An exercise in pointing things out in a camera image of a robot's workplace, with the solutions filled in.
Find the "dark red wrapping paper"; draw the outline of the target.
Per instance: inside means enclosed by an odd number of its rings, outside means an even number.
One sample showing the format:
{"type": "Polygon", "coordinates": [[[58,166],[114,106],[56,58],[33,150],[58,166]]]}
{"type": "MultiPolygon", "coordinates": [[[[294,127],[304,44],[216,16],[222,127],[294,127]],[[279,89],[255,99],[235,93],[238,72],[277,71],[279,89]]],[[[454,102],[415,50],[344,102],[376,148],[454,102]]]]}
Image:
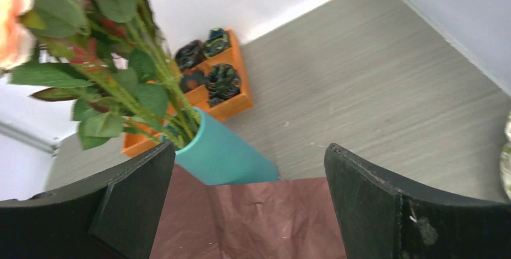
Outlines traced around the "dark red wrapping paper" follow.
{"type": "Polygon", "coordinates": [[[206,186],[175,166],[151,258],[346,257],[325,178],[206,186]]]}

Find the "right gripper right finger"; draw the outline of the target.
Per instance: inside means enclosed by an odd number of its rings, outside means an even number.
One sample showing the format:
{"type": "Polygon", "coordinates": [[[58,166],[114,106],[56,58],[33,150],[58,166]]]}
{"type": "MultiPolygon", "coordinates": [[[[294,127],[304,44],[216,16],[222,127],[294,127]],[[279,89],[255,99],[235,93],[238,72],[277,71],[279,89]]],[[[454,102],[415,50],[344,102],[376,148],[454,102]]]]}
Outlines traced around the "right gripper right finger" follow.
{"type": "Polygon", "coordinates": [[[439,190],[332,143],[325,174],[348,258],[509,258],[510,204],[439,190]]]}

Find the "cream peach roses stem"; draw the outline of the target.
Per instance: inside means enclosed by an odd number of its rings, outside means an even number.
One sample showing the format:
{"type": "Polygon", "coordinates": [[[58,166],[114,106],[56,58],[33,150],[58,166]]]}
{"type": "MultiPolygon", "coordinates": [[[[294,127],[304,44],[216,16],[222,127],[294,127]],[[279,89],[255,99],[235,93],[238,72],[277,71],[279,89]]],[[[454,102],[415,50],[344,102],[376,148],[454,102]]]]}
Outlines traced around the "cream peach roses stem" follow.
{"type": "Polygon", "coordinates": [[[1,0],[1,70],[10,70],[27,62],[35,38],[19,18],[33,9],[34,0],[1,0]]]}

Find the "peach rose stem with bud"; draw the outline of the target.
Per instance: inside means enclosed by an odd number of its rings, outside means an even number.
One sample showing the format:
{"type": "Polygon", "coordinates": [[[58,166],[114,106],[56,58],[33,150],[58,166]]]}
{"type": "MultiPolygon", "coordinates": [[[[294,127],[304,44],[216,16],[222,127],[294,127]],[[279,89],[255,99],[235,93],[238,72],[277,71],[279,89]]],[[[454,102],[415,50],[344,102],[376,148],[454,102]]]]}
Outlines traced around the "peach rose stem with bud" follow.
{"type": "Polygon", "coordinates": [[[19,21],[36,40],[33,53],[1,73],[38,87],[35,99],[73,101],[83,149],[124,133],[176,149],[194,139],[201,118],[180,89],[149,0],[34,0],[19,21]]]}

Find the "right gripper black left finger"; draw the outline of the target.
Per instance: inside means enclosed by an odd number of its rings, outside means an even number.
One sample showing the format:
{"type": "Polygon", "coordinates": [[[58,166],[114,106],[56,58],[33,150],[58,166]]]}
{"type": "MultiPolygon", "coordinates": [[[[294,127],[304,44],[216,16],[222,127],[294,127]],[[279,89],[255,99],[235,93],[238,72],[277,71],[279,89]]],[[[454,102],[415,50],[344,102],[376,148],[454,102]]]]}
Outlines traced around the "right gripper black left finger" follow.
{"type": "Polygon", "coordinates": [[[170,143],[26,200],[1,202],[2,258],[148,258],[174,167],[170,143]]]}

